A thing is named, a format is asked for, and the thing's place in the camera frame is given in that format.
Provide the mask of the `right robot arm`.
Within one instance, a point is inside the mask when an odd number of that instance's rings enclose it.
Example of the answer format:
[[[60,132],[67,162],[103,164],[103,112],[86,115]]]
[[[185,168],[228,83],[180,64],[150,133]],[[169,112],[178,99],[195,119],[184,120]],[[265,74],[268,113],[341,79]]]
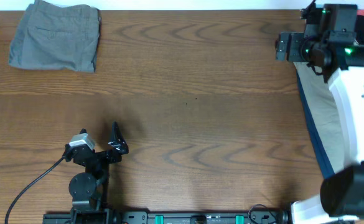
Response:
[[[357,40],[357,6],[310,3],[301,11],[305,31],[283,32],[276,58],[320,67],[337,105],[347,166],[326,178],[318,196],[291,206],[291,223],[364,218],[364,44]]]

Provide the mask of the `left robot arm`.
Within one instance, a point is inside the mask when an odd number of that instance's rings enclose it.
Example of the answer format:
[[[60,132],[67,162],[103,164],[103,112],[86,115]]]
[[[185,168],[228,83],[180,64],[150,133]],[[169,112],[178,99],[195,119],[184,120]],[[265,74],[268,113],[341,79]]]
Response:
[[[95,151],[95,142],[82,129],[65,145],[63,157],[67,162],[73,161],[85,168],[69,183],[72,207],[79,212],[97,211],[105,201],[106,188],[110,176],[110,164],[121,162],[122,155],[129,152],[117,122],[113,122],[108,144],[112,147],[106,151]]]

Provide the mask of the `beige khaki shorts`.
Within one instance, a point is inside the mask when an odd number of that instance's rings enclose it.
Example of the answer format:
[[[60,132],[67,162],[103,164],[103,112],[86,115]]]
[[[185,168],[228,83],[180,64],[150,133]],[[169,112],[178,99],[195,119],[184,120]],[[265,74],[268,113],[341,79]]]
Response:
[[[316,75],[306,63],[295,62],[294,66],[324,149],[337,173],[343,169],[344,140],[335,100],[322,76]]]

